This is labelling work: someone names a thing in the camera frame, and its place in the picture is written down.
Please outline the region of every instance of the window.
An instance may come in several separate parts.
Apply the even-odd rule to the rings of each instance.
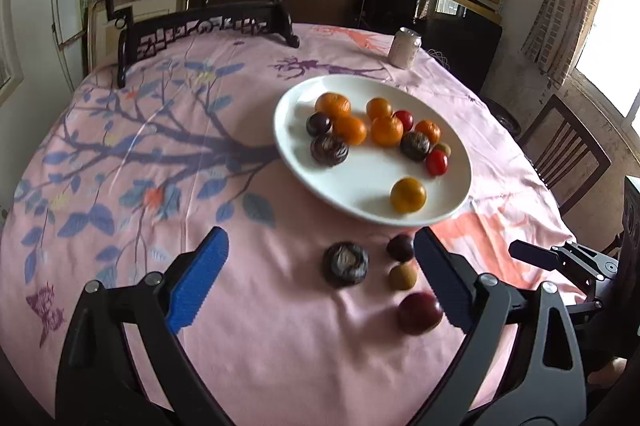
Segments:
[[[453,0],[438,0],[436,5],[436,13],[445,13],[447,15],[457,15],[460,4]]]
[[[581,83],[599,102],[612,123],[638,145],[639,65],[640,2],[600,0],[593,26],[576,65],[577,75],[574,76],[582,80]]]

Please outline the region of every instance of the wooden chair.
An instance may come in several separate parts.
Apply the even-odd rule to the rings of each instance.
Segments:
[[[602,177],[611,165],[611,160],[600,144],[591,135],[591,132],[584,126],[578,117],[567,107],[555,94],[546,103],[544,108],[529,129],[518,141],[520,148],[523,148],[534,133],[538,130],[542,122],[549,115],[551,110],[556,110],[564,121],[560,124],[558,131],[540,154],[539,158],[531,161],[533,168],[540,176],[540,180],[545,186],[551,189],[563,179],[574,167],[589,153],[593,155],[598,166],[594,172],[582,183],[582,185],[569,198],[560,205],[560,214],[564,215],[587,193],[596,181]]]

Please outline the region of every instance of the pink tablecloth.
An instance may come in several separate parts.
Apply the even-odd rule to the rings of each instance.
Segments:
[[[313,76],[358,74],[433,106],[459,133],[474,182],[463,208],[433,227],[477,271],[520,287],[544,272],[510,259],[522,239],[543,247],[571,233],[509,134],[438,62],[414,69],[385,59],[392,37],[296,26],[302,44],[225,31],[185,38],[133,66],[124,90],[113,69],[91,74],[27,168],[0,246],[0,342],[50,411],[68,321],[85,282],[129,285],[164,271],[214,225],[230,254],[181,340],[239,426],[401,426],[420,407],[462,342],[444,320],[403,336],[385,276],[397,229],[340,213],[309,193],[273,143],[278,99]],[[332,290],[322,251],[361,243],[370,272]],[[417,288],[426,287],[420,274]],[[151,398],[166,404],[141,343],[132,349]],[[476,404],[495,392],[513,340],[508,330]]]

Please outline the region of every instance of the white plate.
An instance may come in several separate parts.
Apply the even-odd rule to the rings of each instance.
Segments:
[[[441,141],[451,147],[449,169],[431,177],[424,163],[407,159],[398,147],[375,146],[370,137],[351,146],[346,161],[338,166],[319,165],[310,152],[311,137],[306,119],[314,113],[318,96],[335,92],[351,102],[351,113],[369,127],[365,108],[371,98],[385,98],[394,111],[407,110],[417,123],[434,121]],[[435,110],[400,89],[350,74],[332,74],[308,79],[290,88],[273,115],[276,144],[285,164],[313,193],[329,204],[368,221],[407,228],[429,226],[451,216],[466,200],[471,187],[471,163],[465,146]],[[403,177],[415,177],[427,190],[427,202],[409,215],[397,213],[389,201],[393,185]]]

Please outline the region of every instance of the curtain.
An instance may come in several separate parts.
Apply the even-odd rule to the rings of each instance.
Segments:
[[[600,0],[544,0],[522,52],[561,86],[575,67]]]

